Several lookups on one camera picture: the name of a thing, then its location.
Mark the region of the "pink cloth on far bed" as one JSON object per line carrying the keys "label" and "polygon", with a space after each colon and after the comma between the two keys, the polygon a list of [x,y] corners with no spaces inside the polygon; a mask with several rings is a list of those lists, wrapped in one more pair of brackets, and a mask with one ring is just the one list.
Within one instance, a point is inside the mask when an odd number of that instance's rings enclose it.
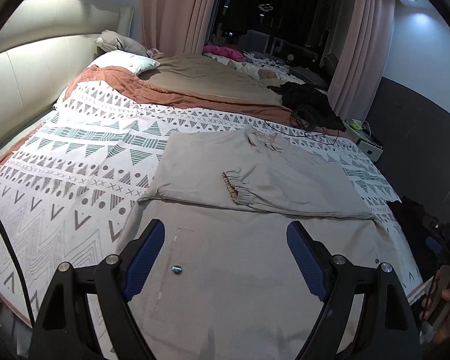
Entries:
{"label": "pink cloth on far bed", "polygon": [[246,61],[246,57],[244,57],[241,52],[239,52],[237,49],[232,49],[226,46],[206,45],[203,48],[203,53],[218,55],[237,62]]}

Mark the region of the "left pink curtain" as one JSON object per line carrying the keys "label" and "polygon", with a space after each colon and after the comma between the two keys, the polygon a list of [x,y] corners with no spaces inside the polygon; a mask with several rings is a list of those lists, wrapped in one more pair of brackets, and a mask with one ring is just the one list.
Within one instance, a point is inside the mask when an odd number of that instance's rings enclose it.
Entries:
{"label": "left pink curtain", "polygon": [[215,0],[142,0],[142,38],[166,57],[200,54]]}

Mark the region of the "black folded garment at bed edge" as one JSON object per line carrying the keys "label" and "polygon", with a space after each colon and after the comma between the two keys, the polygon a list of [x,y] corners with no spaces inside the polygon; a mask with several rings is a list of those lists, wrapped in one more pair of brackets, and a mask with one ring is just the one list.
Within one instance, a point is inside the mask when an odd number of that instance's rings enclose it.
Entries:
{"label": "black folded garment at bed edge", "polygon": [[424,240],[429,236],[428,214],[423,205],[408,197],[401,201],[387,201],[386,204],[408,241]]}

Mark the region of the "rust orange quilt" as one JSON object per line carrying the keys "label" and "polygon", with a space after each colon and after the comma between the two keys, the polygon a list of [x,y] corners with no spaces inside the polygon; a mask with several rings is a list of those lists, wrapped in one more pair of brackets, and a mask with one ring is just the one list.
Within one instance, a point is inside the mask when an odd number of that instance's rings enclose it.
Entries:
{"label": "rust orange quilt", "polygon": [[224,66],[198,75],[165,66],[136,75],[92,65],[74,77],[46,119],[0,157],[0,186],[64,194],[79,186],[142,191],[153,178],[171,133],[217,133],[246,127],[280,133],[293,145],[332,161],[350,150],[341,119],[313,112],[320,91],[293,111],[280,90]]}

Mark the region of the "white pillow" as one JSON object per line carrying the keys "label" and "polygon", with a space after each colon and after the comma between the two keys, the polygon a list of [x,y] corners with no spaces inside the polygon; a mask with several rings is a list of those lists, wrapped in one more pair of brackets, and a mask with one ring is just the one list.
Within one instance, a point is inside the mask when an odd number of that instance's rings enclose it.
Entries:
{"label": "white pillow", "polygon": [[99,68],[124,68],[139,76],[142,72],[158,68],[160,63],[146,56],[136,55],[122,50],[114,50],[98,56],[88,66],[91,67],[94,65]]}

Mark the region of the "beige large jacket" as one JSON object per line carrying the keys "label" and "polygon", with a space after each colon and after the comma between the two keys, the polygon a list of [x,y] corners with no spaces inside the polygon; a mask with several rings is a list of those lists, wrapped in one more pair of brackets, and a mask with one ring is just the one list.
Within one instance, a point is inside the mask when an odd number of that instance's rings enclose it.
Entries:
{"label": "beige large jacket", "polygon": [[294,359],[320,300],[289,250],[294,220],[333,254],[422,277],[393,219],[371,213],[342,167],[250,127],[172,133],[118,247],[152,219],[165,242],[130,308],[158,359]]}

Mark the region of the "black clothes pile on bed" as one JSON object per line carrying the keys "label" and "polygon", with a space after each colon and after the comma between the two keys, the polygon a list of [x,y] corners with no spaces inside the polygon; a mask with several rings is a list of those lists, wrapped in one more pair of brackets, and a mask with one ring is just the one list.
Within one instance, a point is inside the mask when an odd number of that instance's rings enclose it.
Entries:
{"label": "black clothes pile on bed", "polygon": [[309,131],[316,128],[346,131],[342,119],[333,111],[327,94],[314,85],[288,81],[267,88],[281,96],[282,106],[291,111],[290,122],[293,127]]}

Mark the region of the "olive tan blanket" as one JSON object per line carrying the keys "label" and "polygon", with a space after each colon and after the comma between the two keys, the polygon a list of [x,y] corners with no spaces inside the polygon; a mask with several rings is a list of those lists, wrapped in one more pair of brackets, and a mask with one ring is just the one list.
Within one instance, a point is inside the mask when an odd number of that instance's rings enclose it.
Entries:
{"label": "olive tan blanket", "polygon": [[281,86],[281,80],[255,80],[252,76],[199,54],[162,58],[158,68],[142,72],[139,78],[173,92],[235,98],[278,106],[282,104],[281,96],[267,88]]}

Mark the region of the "white geometric patterned bedspread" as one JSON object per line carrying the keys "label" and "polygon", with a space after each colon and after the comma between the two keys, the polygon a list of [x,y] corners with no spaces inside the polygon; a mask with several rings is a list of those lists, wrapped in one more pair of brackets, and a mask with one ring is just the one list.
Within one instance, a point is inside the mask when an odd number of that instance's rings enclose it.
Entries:
{"label": "white geometric patterned bedspread", "polygon": [[0,241],[0,296],[22,320],[36,316],[56,266],[92,265],[107,255],[151,183],[173,132],[228,132],[250,126],[341,166],[382,222],[406,292],[422,280],[389,209],[397,194],[352,141],[305,133],[253,116],[139,104],[102,80],[77,84],[0,167],[0,218],[17,255]]}

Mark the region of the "grey plush toy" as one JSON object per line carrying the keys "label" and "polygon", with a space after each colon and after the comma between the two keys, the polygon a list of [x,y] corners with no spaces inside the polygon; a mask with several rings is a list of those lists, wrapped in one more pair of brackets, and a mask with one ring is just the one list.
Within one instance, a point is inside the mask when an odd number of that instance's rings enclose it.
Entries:
{"label": "grey plush toy", "polygon": [[94,40],[94,44],[104,52],[121,50],[135,55],[149,56],[148,49],[138,41],[110,30],[103,31]]}

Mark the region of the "green object on cabinet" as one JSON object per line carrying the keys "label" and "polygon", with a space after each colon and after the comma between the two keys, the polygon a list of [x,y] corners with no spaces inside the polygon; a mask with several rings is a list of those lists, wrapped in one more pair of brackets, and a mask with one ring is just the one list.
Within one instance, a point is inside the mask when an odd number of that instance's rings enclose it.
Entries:
{"label": "green object on cabinet", "polygon": [[362,130],[362,121],[361,120],[353,119],[349,125],[352,129],[354,129],[356,131]]}

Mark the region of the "white bedside drawer cabinet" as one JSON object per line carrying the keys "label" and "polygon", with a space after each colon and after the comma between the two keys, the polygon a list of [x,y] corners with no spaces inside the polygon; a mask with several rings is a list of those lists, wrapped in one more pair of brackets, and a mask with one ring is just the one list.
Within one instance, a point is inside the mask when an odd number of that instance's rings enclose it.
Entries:
{"label": "white bedside drawer cabinet", "polygon": [[376,163],[382,153],[383,146],[371,134],[370,125],[367,121],[362,122],[362,130],[356,131],[350,127],[350,122],[345,122],[346,132],[351,137],[351,140],[371,161]]}

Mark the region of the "cream padded headboard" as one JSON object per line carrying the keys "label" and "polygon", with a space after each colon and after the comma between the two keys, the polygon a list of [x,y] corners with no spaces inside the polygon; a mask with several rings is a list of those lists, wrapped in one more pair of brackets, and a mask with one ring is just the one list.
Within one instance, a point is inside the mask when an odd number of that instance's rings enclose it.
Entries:
{"label": "cream padded headboard", "polygon": [[105,30],[129,36],[132,7],[26,0],[0,31],[0,147],[48,111],[100,53]]}

